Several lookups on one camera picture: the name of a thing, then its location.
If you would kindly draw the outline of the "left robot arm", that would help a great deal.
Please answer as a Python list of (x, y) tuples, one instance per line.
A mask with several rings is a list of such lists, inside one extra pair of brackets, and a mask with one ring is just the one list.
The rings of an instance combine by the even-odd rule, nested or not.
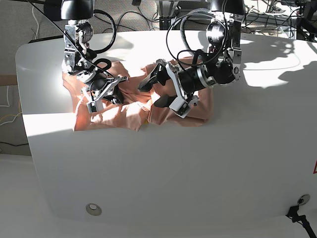
[[(209, 3), (208, 8), (193, 9), (169, 21), (166, 26), (168, 31), (179, 26), (184, 52), (190, 53), (193, 58), (186, 63), (179, 56), (174, 56), (176, 65), (159, 59), (150, 75), (140, 82), (138, 90), (148, 92), (157, 83), (164, 86), (168, 80), (172, 81), (176, 94), (161, 96), (155, 101), (156, 107), (170, 108), (184, 116), (199, 101), (196, 92), (214, 85), (229, 85), (239, 79), (241, 23), (245, 4), (242, 0), (211, 0)], [(206, 51), (191, 49), (186, 39), (185, 24), (196, 16), (210, 19), (206, 28)]]

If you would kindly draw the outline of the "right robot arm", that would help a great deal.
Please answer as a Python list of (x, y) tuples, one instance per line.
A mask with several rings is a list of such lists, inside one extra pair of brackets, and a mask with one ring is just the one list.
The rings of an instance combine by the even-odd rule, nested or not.
[[(64, 28), (63, 71), (85, 84), (82, 92), (93, 104), (103, 99), (115, 105), (123, 104), (124, 98), (118, 84), (127, 79), (115, 77), (108, 72), (111, 68), (110, 60), (96, 59), (115, 42), (117, 28), (114, 19), (107, 12), (95, 9), (93, 0), (63, 0), (60, 10), (61, 19), (67, 21)], [(92, 50), (89, 45), (94, 33), (89, 19), (95, 14), (106, 16), (112, 27), (110, 43), (100, 50)]]

